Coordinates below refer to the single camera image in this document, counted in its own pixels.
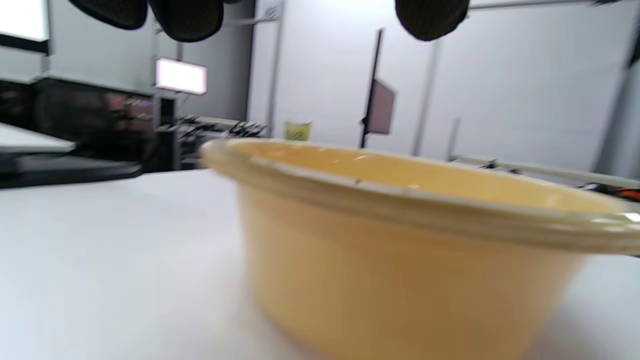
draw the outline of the orange object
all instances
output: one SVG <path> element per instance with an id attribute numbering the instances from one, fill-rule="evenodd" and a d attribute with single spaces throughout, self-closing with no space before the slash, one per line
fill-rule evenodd
<path id="1" fill-rule="evenodd" d="M 640 253 L 621 201 L 500 172 L 321 145 L 215 141 L 250 283 L 338 360 L 517 360 L 589 252 Z"/>

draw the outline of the white wall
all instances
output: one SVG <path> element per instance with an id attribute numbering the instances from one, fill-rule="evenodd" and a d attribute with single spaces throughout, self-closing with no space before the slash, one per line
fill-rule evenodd
<path id="1" fill-rule="evenodd" d="M 268 1 L 258 2 L 258 11 Z M 370 147 L 409 153 L 406 141 L 417 125 L 430 44 L 414 40 L 399 25 L 393 0 L 287 1 L 278 78 L 274 136 L 284 122 L 313 121 L 311 140 L 356 147 L 364 116 L 376 30 L 386 27 L 378 76 L 399 91 L 388 137 Z M 252 69 L 252 121 L 265 122 L 273 69 L 275 24 L 257 28 Z"/>
<path id="2" fill-rule="evenodd" d="M 596 170 L 640 177 L 640 63 L 627 74 Z"/>
<path id="3" fill-rule="evenodd" d="M 253 18 L 253 1 L 225 5 L 225 20 Z M 195 114 L 245 120 L 249 96 L 253 27 L 224 27 L 213 37 L 185 44 L 184 61 L 209 68 L 208 92 L 191 96 L 179 108 L 181 115 Z"/>
<path id="4" fill-rule="evenodd" d="M 369 145 L 410 153 L 433 45 L 400 28 L 392 0 L 285 3 L 274 135 L 283 135 L 286 120 L 314 121 L 312 141 L 356 146 L 374 34 L 386 26 L 379 77 L 399 97 L 392 135 L 374 135 Z M 462 117 L 458 152 L 591 169 L 637 15 L 635 1 L 472 12 L 441 40 L 421 155 L 444 159 L 451 123 Z M 260 25 L 254 38 L 249 117 L 255 121 L 266 121 L 276 29 Z"/>
<path id="5" fill-rule="evenodd" d="M 153 23 L 136 31 L 103 24 L 70 4 L 51 0 L 51 76 L 151 94 Z M 253 1 L 225 5 L 225 19 L 253 17 Z M 174 58 L 176 42 L 162 34 L 159 55 Z M 181 113 L 243 119 L 251 58 L 251 27 L 221 30 L 184 47 L 184 61 L 209 67 L 209 93 L 192 96 Z M 0 48 L 0 78 L 28 81 L 41 74 L 41 56 Z"/>
<path id="6" fill-rule="evenodd" d="M 456 152 L 579 170 L 595 165 L 638 3 L 471 13 L 445 38 L 422 155 Z"/>

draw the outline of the table surface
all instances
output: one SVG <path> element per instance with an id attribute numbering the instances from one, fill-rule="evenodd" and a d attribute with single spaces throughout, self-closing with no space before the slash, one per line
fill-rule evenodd
<path id="1" fill-rule="evenodd" d="M 72 142 L 19 127 L 0 124 L 0 149 L 8 152 L 69 152 Z"/>
<path id="2" fill-rule="evenodd" d="M 0 359 L 314 360 L 257 308 L 206 170 L 0 191 Z M 640 259 L 594 256 L 523 360 L 637 360 Z"/>

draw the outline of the monitor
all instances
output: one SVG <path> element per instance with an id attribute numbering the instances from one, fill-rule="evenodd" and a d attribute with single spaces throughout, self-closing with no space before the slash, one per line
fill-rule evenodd
<path id="1" fill-rule="evenodd" d="M 396 92 L 381 81 L 375 79 L 371 96 L 369 132 L 372 134 L 389 135 L 391 133 L 391 120 L 394 115 Z"/>

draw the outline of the bowl rim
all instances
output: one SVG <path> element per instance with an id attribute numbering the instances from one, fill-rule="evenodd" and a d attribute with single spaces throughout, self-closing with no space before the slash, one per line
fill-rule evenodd
<path id="1" fill-rule="evenodd" d="M 266 160 L 237 150 L 235 145 L 242 143 L 285 143 L 293 146 L 330 148 L 464 168 L 471 172 L 482 171 L 414 156 L 281 139 L 211 140 L 200 148 L 200 155 L 205 165 L 242 185 L 276 192 L 343 213 L 417 228 L 439 236 L 570 252 L 640 253 L 640 214 L 622 200 L 605 195 L 521 177 L 519 181 L 538 186 L 553 186 L 566 193 L 590 197 L 619 211 L 585 213 L 491 203 L 361 181 L 348 176 Z M 493 174 L 514 176 L 502 172 Z"/>

